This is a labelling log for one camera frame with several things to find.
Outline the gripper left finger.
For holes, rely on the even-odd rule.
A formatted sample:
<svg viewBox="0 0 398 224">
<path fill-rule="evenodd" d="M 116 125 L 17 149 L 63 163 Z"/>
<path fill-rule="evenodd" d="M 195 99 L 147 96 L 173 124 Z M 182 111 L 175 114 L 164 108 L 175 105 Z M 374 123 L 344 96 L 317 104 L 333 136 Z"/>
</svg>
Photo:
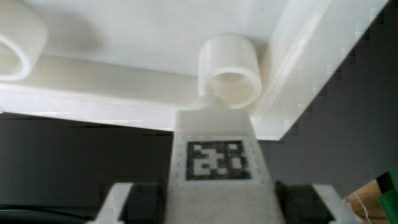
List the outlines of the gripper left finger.
<svg viewBox="0 0 398 224">
<path fill-rule="evenodd" d="M 161 224 L 161 202 L 157 183 L 115 183 L 86 224 Z"/>
</svg>

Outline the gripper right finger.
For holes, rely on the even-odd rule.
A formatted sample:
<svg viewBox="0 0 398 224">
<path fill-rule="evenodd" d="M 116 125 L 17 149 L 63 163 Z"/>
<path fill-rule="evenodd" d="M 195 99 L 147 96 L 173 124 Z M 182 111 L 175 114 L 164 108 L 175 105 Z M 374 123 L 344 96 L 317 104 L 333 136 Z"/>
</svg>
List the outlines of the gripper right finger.
<svg viewBox="0 0 398 224">
<path fill-rule="evenodd" d="M 362 224 L 330 185 L 275 182 L 285 224 Z"/>
</svg>

